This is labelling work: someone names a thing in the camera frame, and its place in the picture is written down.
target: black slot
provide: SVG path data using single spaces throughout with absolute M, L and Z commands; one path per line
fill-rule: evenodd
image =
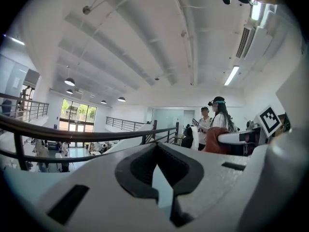
M 58 223 L 64 225 L 82 201 L 89 187 L 75 185 L 48 213 Z
M 234 170 L 239 170 L 239 171 L 244 171 L 246 168 L 245 165 L 235 164 L 235 163 L 227 162 L 227 161 L 223 163 L 221 166 L 226 167 L 226 168 L 231 168 Z

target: air vent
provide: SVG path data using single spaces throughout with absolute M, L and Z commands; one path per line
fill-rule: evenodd
M 236 53 L 236 57 L 240 58 L 243 52 L 243 49 L 245 48 L 246 42 L 248 40 L 250 30 L 247 28 L 243 29 L 242 38 L 239 44 L 238 51 Z

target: white ceiling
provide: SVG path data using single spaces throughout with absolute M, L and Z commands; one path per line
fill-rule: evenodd
M 144 89 L 190 88 L 191 83 L 222 87 L 250 13 L 250 6 L 237 0 L 230 5 L 222 0 L 61 1 L 62 17 L 54 26 L 59 37 L 50 51 L 55 55 L 52 88 L 61 93 L 69 88 L 64 84 L 69 65 L 76 89 L 109 103 Z M 94 1 L 101 4 L 84 15 L 83 7 Z

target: handrail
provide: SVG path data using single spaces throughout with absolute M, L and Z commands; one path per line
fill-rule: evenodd
M 27 99 L 23 99 L 21 97 L 7 95 L 7 94 L 3 94 L 3 93 L 0 93 L 0 98 L 6 98 L 6 99 L 11 99 L 11 100 L 18 100 L 18 101 L 23 101 L 23 102 L 32 102 L 32 103 L 39 103 L 39 104 L 48 105 L 48 103 L 39 102 L 39 101 L 33 101 L 33 100 L 27 100 Z
M 106 117 L 106 118 L 111 118 L 111 119 L 118 119 L 118 120 L 123 120 L 126 122 L 132 122 L 132 123 L 136 123 L 136 124 L 145 124 L 145 123 L 141 123 L 141 122 L 136 122 L 136 121 L 130 121 L 130 120 L 125 120 L 125 119 L 120 119 L 120 118 L 113 118 L 113 117 Z
M 161 133 L 175 129 L 166 128 L 160 130 L 144 130 L 133 132 L 75 132 L 55 130 L 52 128 L 37 126 L 29 123 L 24 123 L 7 116 L 0 115 L 0 128 L 17 133 L 23 136 L 64 142 L 101 142 L 112 141 L 116 139 L 127 139 L 141 137 L 148 134 Z

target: metal railing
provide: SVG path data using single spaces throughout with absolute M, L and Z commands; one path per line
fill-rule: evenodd
M 70 162 L 80 162 L 88 161 L 96 157 L 104 157 L 107 154 L 89 156 L 89 157 L 78 157 L 78 158 L 42 158 L 27 156 L 24 154 L 22 136 L 27 136 L 30 138 L 58 141 L 58 142 L 102 142 L 102 141 L 113 141 L 121 140 L 135 137 L 142 137 L 141 144 L 146 144 L 146 138 L 149 135 L 154 135 L 157 133 L 168 132 L 167 136 L 158 138 L 154 141 L 148 143 L 155 143 L 167 137 L 165 142 L 171 141 L 173 139 L 171 135 L 176 133 L 176 128 L 166 128 L 161 130 L 145 130 L 145 131 L 133 131 L 133 132 L 75 132 L 75 131 L 60 131 L 47 127 L 41 127 L 29 123 L 25 123 L 8 116 L 0 115 L 0 128 L 14 134 L 14 142 L 16 153 L 0 149 L 0 154 L 18 159 L 18 163 L 21 170 L 28 170 L 26 161 L 32 162 L 42 162 L 42 163 L 70 163 Z
M 33 119 L 38 119 L 47 115 L 48 103 L 27 100 L 20 97 L 0 93 L 0 98 L 3 98 L 0 104 L 0 114 L 20 120 L 22 122 L 30 122 Z
M 144 123 L 106 117 L 106 124 L 127 131 L 137 131 Z

